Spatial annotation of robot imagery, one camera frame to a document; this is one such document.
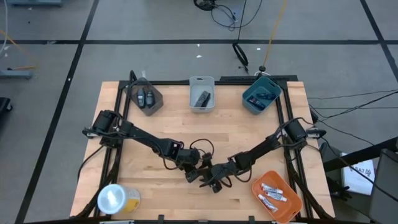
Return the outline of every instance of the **plastic container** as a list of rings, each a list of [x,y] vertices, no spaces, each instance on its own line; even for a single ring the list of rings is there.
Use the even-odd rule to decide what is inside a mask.
[[[261,189],[261,184],[264,183],[270,187],[278,188],[283,190],[283,196],[287,198],[286,202],[281,202],[270,198],[265,195],[265,192]],[[298,214],[298,212],[303,207],[303,203],[300,197],[294,192],[294,190],[280,177],[280,175],[275,171],[266,172],[262,177],[253,183],[252,186],[253,195],[258,199],[258,195],[261,194],[265,196],[270,203],[278,208],[278,211],[273,213],[270,211],[263,202],[258,199],[264,208],[269,212],[269,214],[279,223],[288,223],[291,219]]]
[[[114,215],[134,211],[141,201],[138,190],[119,184],[104,187],[98,195],[97,204],[101,212]]]
[[[206,107],[195,107],[203,91],[210,93],[210,99]],[[189,107],[194,113],[209,113],[216,104],[214,78],[213,77],[191,77],[189,79]]]
[[[267,93],[267,94],[274,94],[275,98],[271,100],[266,100],[257,97],[258,93]],[[276,100],[276,98],[282,93],[282,90],[278,85],[276,85],[273,81],[271,81],[267,77],[261,77],[257,81],[255,81],[243,94],[242,94],[242,104],[243,106],[248,109],[252,114],[258,115],[261,112],[265,111],[268,106]],[[251,103],[248,102],[250,96],[254,96],[258,99],[261,103],[265,104],[265,108],[263,110],[259,110]]]
[[[144,89],[145,96],[148,91],[152,91],[154,94],[154,105],[148,106],[145,100],[145,107],[140,108],[138,104],[137,92],[139,89]],[[137,107],[144,112],[146,116],[150,116],[154,114],[157,110],[159,110],[163,106],[163,95],[152,85],[146,78],[138,78],[134,83],[130,84],[126,91],[131,91],[131,100],[137,105]]]

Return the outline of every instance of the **orange tray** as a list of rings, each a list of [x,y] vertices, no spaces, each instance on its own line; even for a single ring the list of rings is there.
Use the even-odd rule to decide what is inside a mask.
[[[265,195],[265,192],[261,189],[261,184],[264,183],[270,187],[278,188],[284,191],[283,196],[287,198],[286,202],[281,202],[270,198]],[[279,223],[288,223],[291,219],[298,214],[298,212],[303,207],[303,203],[300,197],[293,191],[293,189],[286,184],[283,178],[275,171],[266,172],[262,177],[257,179],[252,186],[252,192],[254,196],[258,199],[258,201],[264,206],[264,208],[269,212],[269,214]],[[273,213],[269,210],[266,205],[258,198],[258,195],[261,194],[270,201],[275,207],[278,208],[278,211]]]

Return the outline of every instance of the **wooden table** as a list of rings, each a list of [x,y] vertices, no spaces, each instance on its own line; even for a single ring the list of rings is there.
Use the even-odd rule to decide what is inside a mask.
[[[288,87],[294,116],[311,121],[303,83],[288,82]],[[102,84],[94,119],[101,110],[113,110],[117,88],[118,82]],[[186,147],[196,139],[207,138],[215,145],[212,162],[226,162],[227,157],[252,149],[279,126],[275,103],[258,116],[243,108],[241,95],[247,88],[248,86],[216,86],[214,111],[194,114],[188,106],[189,86],[157,86],[164,96],[164,106],[152,116],[146,117],[131,103],[128,120],[158,138],[183,141]],[[123,111],[124,99],[125,96],[120,112]],[[281,101],[287,121],[283,96]],[[85,157],[99,148],[99,141],[99,138],[88,140]],[[316,140],[308,140],[308,143],[318,147]],[[206,142],[196,146],[211,151]],[[301,154],[309,190],[325,211],[334,216],[320,153],[306,147]],[[104,155],[105,150],[83,168],[71,215],[80,212],[97,191]],[[167,165],[174,166],[171,162],[167,162]],[[269,170],[275,170],[289,182],[283,149],[277,149],[258,159],[253,166],[249,183],[239,182],[232,177],[232,188],[224,187],[221,192],[214,194],[210,187],[199,188],[199,180],[189,184],[182,171],[166,170],[162,159],[148,147],[133,140],[125,140],[118,183],[138,189],[142,200],[136,211],[114,215],[113,218],[156,220],[159,214],[163,214],[166,220],[247,220],[248,216],[254,215],[256,220],[272,220],[251,192],[255,179]]]

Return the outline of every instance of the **toothpaste tube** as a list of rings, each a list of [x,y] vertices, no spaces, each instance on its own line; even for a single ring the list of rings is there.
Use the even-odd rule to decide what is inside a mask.
[[[267,208],[269,208],[273,213],[278,211],[278,208],[275,207],[272,203],[270,203],[264,196],[258,195],[259,199],[266,205]]]
[[[273,199],[275,199],[275,200],[280,200],[280,201],[283,201],[283,202],[286,202],[287,201],[287,198],[285,198],[283,195],[281,195],[281,194],[278,194],[278,193],[274,193],[274,192],[266,192],[266,196],[268,196],[268,197],[270,197],[270,198],[273,198]]]
[[[281,190],[281,189],[275,189],[275,188],[270,187],[270,186],[268,186],[268,185],[266,185],[266,184],[261,184],[261,188],[262,188],[262,190],[265,191],[265,192],[272,192],[272,193],[278,193],[278,194],[284,193],[283,190]]]

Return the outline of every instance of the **teal plastic bin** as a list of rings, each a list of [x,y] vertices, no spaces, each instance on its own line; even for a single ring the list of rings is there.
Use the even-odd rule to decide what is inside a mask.
[[[243,94],[242,94],[242,104],[243,106],[248,109],[252,114],[258,115],[261,112],[265,111],[272,102],[279,97],[282,93],[282,90],[278,85],[276,85],[273,81],[271,81],[267,77],[261,77],[257,81],[255,81]],[[268,94],[268,95],[275,95],[272,99],[263,99],[257,96],[257,94]],[[248,99],[254,96],[257,100],[261,103],[265,104],[265,108],[260,110],[259,108],[255,107],[253,104],[248,102]]]

